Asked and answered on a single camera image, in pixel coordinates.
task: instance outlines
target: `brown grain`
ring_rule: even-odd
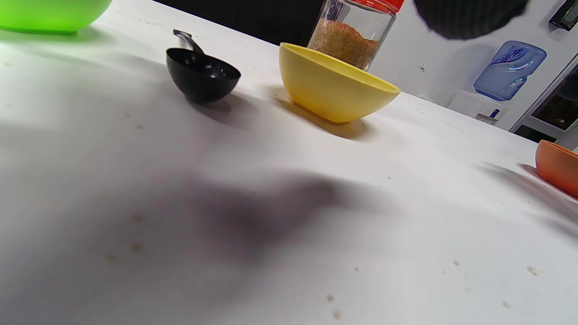
[[[366,69],[379,42],[361,36],[353,27],[339,21],[321,19],[313,31],[309,48],[325,53],[359,69]]]

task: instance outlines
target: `label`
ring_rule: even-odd
[[[498,63],[508,63],[514,62],[523,58],[524,55],[528,52],[528,49],[524,47],[512,46],[506,52],[506,54],[502,55],[501,58],[495,60],[494,62],[490,63],[490,65],[498,64]]]

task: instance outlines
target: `jar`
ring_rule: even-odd
[[[310,49],[367,70],[403,0],[325,0]]]

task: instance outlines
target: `black object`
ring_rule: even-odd
[[[430,29],[447,39],[477,38],[524,13],[528,0],[415,0]]]
[[[155,1],[269,43],[288,42],[301,46],[309,43],[323,4],[323,0]]]
[[[567,31],[576,25],[578,19],[578,0],[566,0],[550,19],[550,25]]]
[[[235,88],[241,78],[239,70],[206,55],[191,34],[176,29],[173,34],[193,48],[193,51],[175,47],[166,50],[171,78],[188,100],[198,104],[218,101]]]

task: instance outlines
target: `measuring cup handle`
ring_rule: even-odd
[[[183,40],[183,42],[190,48],[192,48],[193,51],[195,52],[199,52],[201,54],[204,54],[205,52],[203,51],[203,49],[197,44],[195,43],[195,41],[192,39],[192,35],[187,33],[187,32],[183,32],[183,31],[179,31],[178,29],[173,29],[173,34],[175,36],[177,36],[178,38],[180,38],[181,40]]]

